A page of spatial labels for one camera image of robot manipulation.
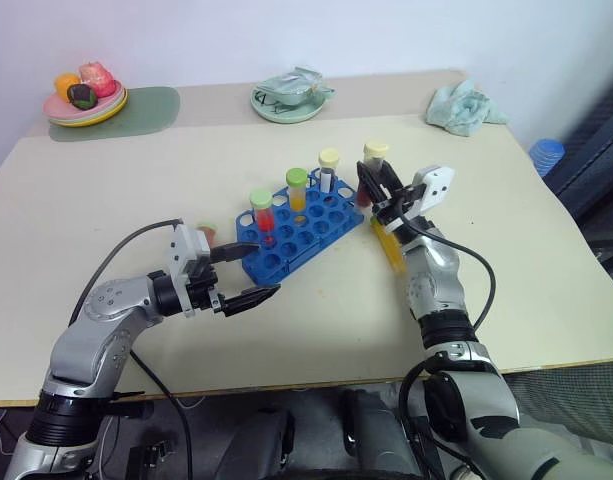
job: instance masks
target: beige table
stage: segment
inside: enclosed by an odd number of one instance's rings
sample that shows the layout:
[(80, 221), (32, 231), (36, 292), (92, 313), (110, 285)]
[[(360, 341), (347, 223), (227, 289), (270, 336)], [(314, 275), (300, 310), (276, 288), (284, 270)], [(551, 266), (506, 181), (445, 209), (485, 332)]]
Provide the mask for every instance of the beige table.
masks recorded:
[[(425, 78), (412, 96), (415, 113), (433, 88), (460, 78), (434, 75), (383, 82)], [(183, 89), (182, 102), (203, 95)], [(329, 146), (342, 153), (339, 175), (353, 183), (367, 138), (391, 144), (388, 158), (404, 179), (433, 163), (456, 170), (446, 201), (429, 217), (495, 268), (498, 295), (479, 337), (502, 371), (613, 359), (613, 284), (506, 127), (486, 125), (461, 138), (403, 111), (347, 118), (356, 111), (344, 113), (344, 105), (354, 104), (340, 100), (335, 114), (333, 101), (316, 120), (274, 125), (247, 121), (248, 111), (233, 104), (237, 122), (211, 124), (205, 115), (191, 125), (181, 112), (185, 125), (157, 134), (82, 143), (54, 142), (38, 123), (0, 169), (0, 405), (34, 402), (79, 292), (124, 235), (182, 217), (213, 221), (219, 240), (233, 241), (234, 217), (247, 208), (251, 188), (279, 189), (286, 169), (314, 168)], [(169, 235), (139, 238), (103, 279), (165, 267)], [(226, 293), (250, 286), (237, 263), (217, 273)], [(464, 256), (460, 278), (476, 316), (488, 278)], [(171, 317), (135, 350), (178, 393), (396, 379), (422, 356), (403, 289), (365, 222), (262, 306), (230, 318)], [(132, 363), (119, 389), (158, 393)]]

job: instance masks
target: orange fruit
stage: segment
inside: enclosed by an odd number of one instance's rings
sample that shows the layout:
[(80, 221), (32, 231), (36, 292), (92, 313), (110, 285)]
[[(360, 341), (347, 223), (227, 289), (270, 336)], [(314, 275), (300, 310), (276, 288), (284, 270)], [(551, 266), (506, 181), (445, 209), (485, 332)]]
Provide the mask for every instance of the orange fruit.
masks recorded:
[(55, 91), (57, 92), (57, 95), (59, 95), (59, 98), (64, 100), (66, 103), (70, 103), (70, 100), (68, 99), (68, 87), (78, 83), (81, 83), (81, 81), (74, 73), (62, 73), (55, 79)]

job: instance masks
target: green test tube cap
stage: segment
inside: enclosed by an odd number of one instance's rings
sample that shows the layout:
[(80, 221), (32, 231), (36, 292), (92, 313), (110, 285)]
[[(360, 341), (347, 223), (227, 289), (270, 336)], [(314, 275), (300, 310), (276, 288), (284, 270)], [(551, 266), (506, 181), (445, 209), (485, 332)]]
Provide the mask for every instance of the green test tube cap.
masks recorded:
[(264, 210), (273, 204), (273, 194), (265, 188), (256, 188), (250, 192), (250, 204), (255, 210)]
[(303, 168), (291, 168), (286, 172), (286, 183), (289, 187), (303, 187), (308, 183), (308, 173)]

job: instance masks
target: green placemat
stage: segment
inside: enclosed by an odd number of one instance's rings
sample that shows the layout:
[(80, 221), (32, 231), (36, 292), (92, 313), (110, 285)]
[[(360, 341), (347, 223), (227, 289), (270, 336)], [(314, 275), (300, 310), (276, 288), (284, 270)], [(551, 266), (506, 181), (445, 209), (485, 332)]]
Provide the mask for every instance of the green placemat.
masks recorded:
[(174, 88), (132, 88), (126, 106), (108, 120), (79, 128), (51, 124), (48, 134), (56, 142), (146, 135), (170, 127), (178, 112), (179, 93)]

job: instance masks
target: plastic bag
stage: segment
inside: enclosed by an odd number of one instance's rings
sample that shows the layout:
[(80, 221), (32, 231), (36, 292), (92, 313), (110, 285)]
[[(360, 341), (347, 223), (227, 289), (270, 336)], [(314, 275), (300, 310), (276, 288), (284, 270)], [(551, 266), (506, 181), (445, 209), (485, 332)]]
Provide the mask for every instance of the plastic bag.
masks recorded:
[(334, 89), (322, 84), (321, 73), (301, 67), (264, 80), (257, 89), (284, 105), (299, 105), (314, 95), (324, 95), (328, 99), (335, 93)]

